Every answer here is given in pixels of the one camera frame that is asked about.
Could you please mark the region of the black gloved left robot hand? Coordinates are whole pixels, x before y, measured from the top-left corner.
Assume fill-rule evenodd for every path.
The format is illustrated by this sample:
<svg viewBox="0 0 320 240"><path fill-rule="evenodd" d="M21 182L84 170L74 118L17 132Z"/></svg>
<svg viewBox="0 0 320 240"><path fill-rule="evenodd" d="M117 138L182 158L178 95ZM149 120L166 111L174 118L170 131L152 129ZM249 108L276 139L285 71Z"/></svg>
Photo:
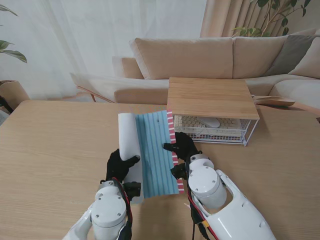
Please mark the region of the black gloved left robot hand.
<svg viewBox="0 0 320 240"><path fill-rule="evenodd" d="M112 152L106 165L106 181L111 181L113 178L119 182L123 182L129 173L129 169L140 161L140 156L135 155L127 160L122 160L120 150Z"/></svg>

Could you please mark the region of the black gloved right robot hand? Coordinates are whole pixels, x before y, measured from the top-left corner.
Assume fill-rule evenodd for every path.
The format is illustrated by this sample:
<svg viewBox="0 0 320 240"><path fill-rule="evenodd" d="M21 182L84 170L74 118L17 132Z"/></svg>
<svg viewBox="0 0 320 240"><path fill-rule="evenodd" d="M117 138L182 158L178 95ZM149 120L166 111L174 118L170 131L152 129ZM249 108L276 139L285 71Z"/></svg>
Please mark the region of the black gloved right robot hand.
<svg viewBox="0 0 320 240"><path fill-rule="evenodd" d="M202 154L201 150L197 150L194 141L190 136L183 132L175 132L175 143L164 143L162 148L173 152L175 161L178 159L183 160L184 162L189 160L192 156L197 154Z"/></svg>

